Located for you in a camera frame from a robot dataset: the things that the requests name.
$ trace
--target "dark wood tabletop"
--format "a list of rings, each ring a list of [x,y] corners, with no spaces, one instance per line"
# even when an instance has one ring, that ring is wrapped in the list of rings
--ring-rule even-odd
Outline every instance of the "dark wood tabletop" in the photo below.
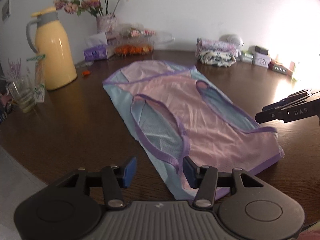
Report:
[[[194,53],[155,51],[152,55],[112,58],[78,69],[71,84],[48,92],[45,103],[23,114],[19,109],[0,125],[0,144],[27,170],[49,184],[78,167],[99,171],[109,164],[121,164],[137,155],[138,167],[129,189],[130,200],[172,200],[173,196],[151,164],[140,144],[129,134],[113,106],[102,81],[117,69],[136,60],[169,60],[192,66],[203,73],[239,107],[252,117],[262,107],[297,89],[285,75],[266,68],[236,63],[218,68],[196,63]],[[307,223],[320,220],[320,128],[310,117],[290,123],[268,122],[276,127],[285,157],[258,177],[297,200],[304,208]],[[102,201],[101,189],[92,196]]]

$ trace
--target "yellow thermos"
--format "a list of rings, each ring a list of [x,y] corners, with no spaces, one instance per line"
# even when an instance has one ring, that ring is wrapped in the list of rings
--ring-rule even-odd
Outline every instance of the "yellow thermos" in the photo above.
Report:
[[[44,80],[47,90],[63,87],[77,78],[72,61],[69,40],[65,29],[58,20],[55,7],[36,12],[37,17],[27,24],[27,40],[36,54],[45,54]],[[30,37],[30,26],[37,24],[35,44]]]

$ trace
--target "cylindrical container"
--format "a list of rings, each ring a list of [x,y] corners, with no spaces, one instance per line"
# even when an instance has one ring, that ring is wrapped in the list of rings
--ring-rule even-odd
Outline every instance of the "cylindrical container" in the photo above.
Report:
[[[8,83],[6,87],[22,112],[27,113],[33,109],[36,103],[33,97],[34,90],[28,75]]]
[[[97,33],[108,33],[117,27],[117,18],[113,14],[97,17]]]
[[[63,87],[77,78],[72,61],[69,40],[65,29],[58,20],[55,7],[49,7],[31,15],[37,19],[27,24],[27,39],[31,49],[45,54],[44,80],[47,90]],[[30,25],[37,24],[35,44],[30,37]]]

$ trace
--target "drinking glass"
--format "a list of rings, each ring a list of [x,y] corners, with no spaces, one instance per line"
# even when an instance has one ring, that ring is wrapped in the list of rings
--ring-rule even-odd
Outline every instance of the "drinking glass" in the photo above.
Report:
[[[35,106],[34,89],[28,75],[22,76],[7,84],[7,89],[17,102],[22,112],[27,113]]]

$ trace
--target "label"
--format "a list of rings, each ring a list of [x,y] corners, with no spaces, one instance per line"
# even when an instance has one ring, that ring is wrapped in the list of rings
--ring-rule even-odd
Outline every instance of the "label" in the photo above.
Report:
[[[45,54],[37,55],[35,57],[27,58],[27,61],[38,61],[45,58]]]
[[[307,112],[308,112],[308,109],[305,107],[304,109],[295,110],[294,115],[306,114]]]

